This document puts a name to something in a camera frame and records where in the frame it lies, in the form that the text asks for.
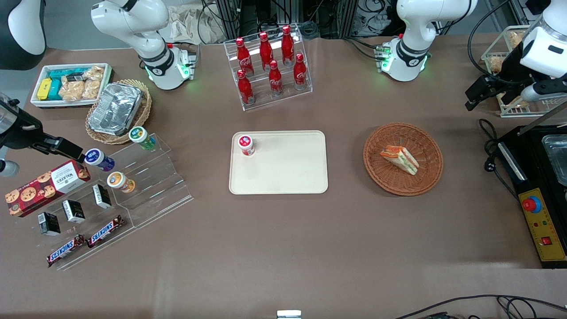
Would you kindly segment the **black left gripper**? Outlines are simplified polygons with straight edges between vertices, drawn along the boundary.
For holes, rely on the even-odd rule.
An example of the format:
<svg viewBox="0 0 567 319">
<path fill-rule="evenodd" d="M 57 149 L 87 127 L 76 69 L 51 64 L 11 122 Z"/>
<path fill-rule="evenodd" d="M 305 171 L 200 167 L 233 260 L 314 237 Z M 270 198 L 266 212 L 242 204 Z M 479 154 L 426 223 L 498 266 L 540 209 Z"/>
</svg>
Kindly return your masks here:
<svg viewBox="0 0 567 319">
<path fill-rule="evenodd" d="M 533 42 L 529 42 L 527 49 L 524 49 L 523 42 L 520 42 L 502 63 L 501 79 L 514 83 L 503 84 L 488 75 L 482 75 L 476 79 L 465 91 L 466 109 L 472 111 L 482 101 L 495 96 L 501 107 L 525 107 L 526 102 L 521 97 L 521 92 L 532 85 L 534 80 L 533 71 L 523 66 L 520 59 L 526 52 L 530 52 L 532 46 Z"/>
</svg>

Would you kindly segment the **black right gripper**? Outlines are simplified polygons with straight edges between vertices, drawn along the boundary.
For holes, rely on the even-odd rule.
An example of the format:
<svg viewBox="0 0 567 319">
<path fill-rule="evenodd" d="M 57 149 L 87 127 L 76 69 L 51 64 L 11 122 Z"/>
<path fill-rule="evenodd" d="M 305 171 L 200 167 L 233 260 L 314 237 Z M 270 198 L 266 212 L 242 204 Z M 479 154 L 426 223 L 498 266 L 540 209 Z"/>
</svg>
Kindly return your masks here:
<svg viewBox="0 0 567 319">
<path fill-rule="evenodd" d="M 0 145 L 10 149 L 30 147 L 43 135 L 42 123 L 21 109 L 18 101 L 1 102 L 0 126 Z M 44 135 L 41 147 L 46 154 L 61 155 L 77 162 L 84 162 L 85 159 L 83 148 L 63 137 Z"/>
</svg>

